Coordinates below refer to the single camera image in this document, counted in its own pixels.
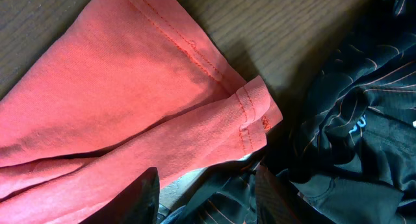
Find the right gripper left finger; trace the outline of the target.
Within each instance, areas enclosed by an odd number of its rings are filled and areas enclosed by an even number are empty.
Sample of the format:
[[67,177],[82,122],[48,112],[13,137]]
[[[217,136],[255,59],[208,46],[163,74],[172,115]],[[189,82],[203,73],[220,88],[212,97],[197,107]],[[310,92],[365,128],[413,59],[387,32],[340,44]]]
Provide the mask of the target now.
[[157,168],[150,167],[81,224],[154,224],[159,209]]

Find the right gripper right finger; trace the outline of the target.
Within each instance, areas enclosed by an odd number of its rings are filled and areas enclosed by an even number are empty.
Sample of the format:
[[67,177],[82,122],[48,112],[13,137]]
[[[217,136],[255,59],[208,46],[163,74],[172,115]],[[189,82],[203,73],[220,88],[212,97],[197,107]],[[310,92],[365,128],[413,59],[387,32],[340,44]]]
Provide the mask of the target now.
[[260,165],[255,174],[255,200],[258,224],[330,224],[297,195],[285,177],[276,177]]

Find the red soccer t-shirt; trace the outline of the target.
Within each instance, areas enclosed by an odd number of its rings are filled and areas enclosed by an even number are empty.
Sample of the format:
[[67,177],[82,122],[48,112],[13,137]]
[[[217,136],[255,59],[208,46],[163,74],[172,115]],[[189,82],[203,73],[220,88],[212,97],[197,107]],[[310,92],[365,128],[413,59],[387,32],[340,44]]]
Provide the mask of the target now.
[[176,0],[91,0],[1,100],[1,222],[78,223],[148,168],[166,186],[281,120]]

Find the black patterned jersey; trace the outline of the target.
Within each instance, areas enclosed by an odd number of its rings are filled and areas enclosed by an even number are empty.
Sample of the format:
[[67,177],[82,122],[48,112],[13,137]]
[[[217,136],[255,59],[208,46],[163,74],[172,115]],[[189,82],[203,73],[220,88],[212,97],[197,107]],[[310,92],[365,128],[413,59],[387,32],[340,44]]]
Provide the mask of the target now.
[[332,223],[415,222],[415,0],[375,0],[262,161],[215,169],[167,223],[258,223],[255,174],[285,177]]

